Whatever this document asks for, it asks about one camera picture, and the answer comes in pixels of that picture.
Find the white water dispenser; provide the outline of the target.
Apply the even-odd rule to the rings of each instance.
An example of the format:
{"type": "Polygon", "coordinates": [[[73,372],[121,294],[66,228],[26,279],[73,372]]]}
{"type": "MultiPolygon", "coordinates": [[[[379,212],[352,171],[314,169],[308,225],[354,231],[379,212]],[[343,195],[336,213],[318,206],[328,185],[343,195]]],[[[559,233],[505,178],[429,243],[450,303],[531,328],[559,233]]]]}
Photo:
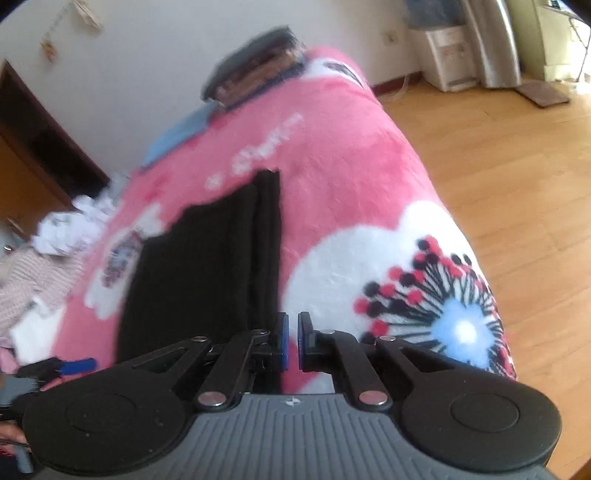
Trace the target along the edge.
{"type": "Polygon", "coordinates": [[[409,33],[423,77],[432,86],[442,92],[460,92],[480,83],[465,26],[409,33]]]}

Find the blue flat pillow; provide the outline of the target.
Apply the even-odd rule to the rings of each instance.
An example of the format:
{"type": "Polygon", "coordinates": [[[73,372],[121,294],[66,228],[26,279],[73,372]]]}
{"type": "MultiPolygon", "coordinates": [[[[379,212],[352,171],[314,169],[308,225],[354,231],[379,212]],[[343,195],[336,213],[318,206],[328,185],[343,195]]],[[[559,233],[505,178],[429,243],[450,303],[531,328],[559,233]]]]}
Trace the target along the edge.
{"type": "Polygon", "coordinates": [[[140,168],[151,168],[172,150],[205,132],[214,116],[223,109],[221,103],[207,100],[204,105],[166,130],[148,147],[140,168]]]}

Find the white crumpled shirt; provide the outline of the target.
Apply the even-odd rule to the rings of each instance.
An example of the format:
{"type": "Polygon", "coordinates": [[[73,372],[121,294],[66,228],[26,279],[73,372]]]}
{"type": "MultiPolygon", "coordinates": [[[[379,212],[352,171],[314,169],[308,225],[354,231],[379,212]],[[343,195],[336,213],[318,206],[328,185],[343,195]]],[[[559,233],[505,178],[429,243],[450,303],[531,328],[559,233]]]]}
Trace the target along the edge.
{"type": "Polygon", "coordinates": [[[117,174],[96,197],[79,195],[72,200],[71,211],[46,215],[31,237],[32,247],[39,254],[62,257],[87,251],[122,205],[128,182],[128,177],[117,174]]]}

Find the pink floral blanket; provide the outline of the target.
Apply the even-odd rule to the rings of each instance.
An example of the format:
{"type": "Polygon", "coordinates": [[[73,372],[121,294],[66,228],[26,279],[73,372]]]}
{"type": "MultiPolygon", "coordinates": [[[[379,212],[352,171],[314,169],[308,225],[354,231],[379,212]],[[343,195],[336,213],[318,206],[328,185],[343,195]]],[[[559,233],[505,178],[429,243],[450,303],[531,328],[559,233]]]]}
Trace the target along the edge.
{"type": "Polygon", "coordinates": [[[136,171],[65,302],[16,326],[19,364],[118,363],[120,316],[144,242],[259,171],[280,175],[279,312],[308,312],[318,329],[356,338],[398,336],[515,377],[468,240],[363,74],[332,49],[311,50],[300,76],[216,114],[205,132],[136,171]]]}

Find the folded brown patterned garment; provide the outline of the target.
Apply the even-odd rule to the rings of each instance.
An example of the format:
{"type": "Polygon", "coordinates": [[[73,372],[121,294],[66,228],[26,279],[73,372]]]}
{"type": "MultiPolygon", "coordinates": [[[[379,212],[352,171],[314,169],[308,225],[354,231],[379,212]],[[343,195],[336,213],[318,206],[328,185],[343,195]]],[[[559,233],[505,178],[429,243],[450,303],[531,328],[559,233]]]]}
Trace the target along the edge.
{"type": "Polygon", "coordinates": [[[211,98],[225,108],[233,108],[263,90],[300,74],[305,54],[301,46],[276,48],[259,54],[230,71],[213,85],[211,98]]]}

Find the brown floor mat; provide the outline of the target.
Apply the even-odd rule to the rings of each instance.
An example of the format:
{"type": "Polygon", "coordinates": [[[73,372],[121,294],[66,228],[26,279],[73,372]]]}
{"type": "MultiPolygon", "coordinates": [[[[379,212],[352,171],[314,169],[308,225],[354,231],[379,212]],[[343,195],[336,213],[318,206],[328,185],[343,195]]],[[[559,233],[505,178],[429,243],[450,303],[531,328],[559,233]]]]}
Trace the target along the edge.
{"type": "Polygon", "coordinates": [[[524,79],[515,91],[540,109],[566,105],[570,102],[568,90],[560,82],[524,79]]]}

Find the pink white checked cloth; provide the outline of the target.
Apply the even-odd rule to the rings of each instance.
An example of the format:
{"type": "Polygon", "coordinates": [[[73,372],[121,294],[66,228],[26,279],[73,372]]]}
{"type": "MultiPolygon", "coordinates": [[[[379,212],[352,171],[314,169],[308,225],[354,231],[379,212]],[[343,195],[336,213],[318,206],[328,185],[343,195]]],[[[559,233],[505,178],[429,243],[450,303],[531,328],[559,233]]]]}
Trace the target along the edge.
{"type": "Polygon", "coordinates": [[[78,256],[39,254],[22,247],[1,259],[1,336],[32,306],[60,307],[83,270],[78,256]]]}

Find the wooden wardrobe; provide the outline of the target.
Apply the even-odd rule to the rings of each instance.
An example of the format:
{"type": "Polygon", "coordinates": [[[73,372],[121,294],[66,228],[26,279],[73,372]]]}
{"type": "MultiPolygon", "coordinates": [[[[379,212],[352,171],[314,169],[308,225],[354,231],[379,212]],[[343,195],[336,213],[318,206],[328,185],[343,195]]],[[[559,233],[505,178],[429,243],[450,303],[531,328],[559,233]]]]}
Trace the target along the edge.
{"type": "Polygon", "coordinates": [[[108,176],[74,142],[6,60],[1,62],[1,225],[27,238],[108,176]]]}

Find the grey curtain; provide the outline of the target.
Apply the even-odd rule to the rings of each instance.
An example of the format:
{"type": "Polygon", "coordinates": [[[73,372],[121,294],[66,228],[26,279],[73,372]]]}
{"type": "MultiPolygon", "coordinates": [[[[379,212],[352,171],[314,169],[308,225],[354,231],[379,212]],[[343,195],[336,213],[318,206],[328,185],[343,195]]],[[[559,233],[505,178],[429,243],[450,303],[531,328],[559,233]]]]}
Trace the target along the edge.
{"type": "Polygon", "coordinates": [[[462,0],[479,78],[489,89],[521,85],[519,58],[506,3],[503,0],[462,0]]]}

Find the wall power socket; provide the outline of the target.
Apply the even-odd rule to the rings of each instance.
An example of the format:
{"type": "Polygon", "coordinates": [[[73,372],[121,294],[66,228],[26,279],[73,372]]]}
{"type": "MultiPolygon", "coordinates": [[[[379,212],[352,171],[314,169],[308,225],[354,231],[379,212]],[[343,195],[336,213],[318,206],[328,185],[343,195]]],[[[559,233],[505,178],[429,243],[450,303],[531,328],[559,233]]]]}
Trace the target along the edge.
{"type": "Polygon", "coordinates": [[[397,29],[385,30],[382,32],[386,45],[398,45],[401,42],[401,34],[397,29]]]}

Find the folded dark blue garment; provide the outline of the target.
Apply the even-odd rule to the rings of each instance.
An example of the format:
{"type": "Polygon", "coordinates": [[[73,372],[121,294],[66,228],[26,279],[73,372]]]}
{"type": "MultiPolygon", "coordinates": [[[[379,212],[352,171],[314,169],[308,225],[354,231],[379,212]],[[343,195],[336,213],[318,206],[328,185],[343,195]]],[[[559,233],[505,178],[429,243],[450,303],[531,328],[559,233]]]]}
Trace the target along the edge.
{"type": "Polygon", "coordinates": [[[280,86],[287,80],[297,78],[304,73],[305,63],[294,63],[287,69],[271,72],[269,68],[264,67],[260,71],[249,74],[245,79],[238,83],[233,83],[224,90],[224,93],[219,93],[218,102],[225,110],[231,111],[245,104],[249,100],[263,95],[266,91],[280,86]]]}

